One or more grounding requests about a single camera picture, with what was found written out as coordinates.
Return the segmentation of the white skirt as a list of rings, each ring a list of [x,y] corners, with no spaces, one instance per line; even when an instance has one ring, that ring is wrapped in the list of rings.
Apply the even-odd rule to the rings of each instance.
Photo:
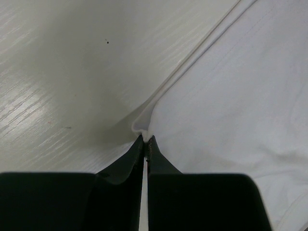
[[[132,130],[183,172],[249,175],[274,230],[305,230],[307,1],[240,1]]]

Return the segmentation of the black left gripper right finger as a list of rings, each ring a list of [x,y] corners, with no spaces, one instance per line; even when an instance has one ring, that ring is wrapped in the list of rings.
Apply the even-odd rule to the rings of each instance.
[[[254,181],[244,174],[183,174],[147,142],[151,231],[269,231]]]

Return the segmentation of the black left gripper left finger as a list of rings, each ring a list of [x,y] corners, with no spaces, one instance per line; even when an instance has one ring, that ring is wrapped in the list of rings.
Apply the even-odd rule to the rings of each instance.
[[[142,137],[102,171],[0,175],[3,231],[136,231],[143,175]]]

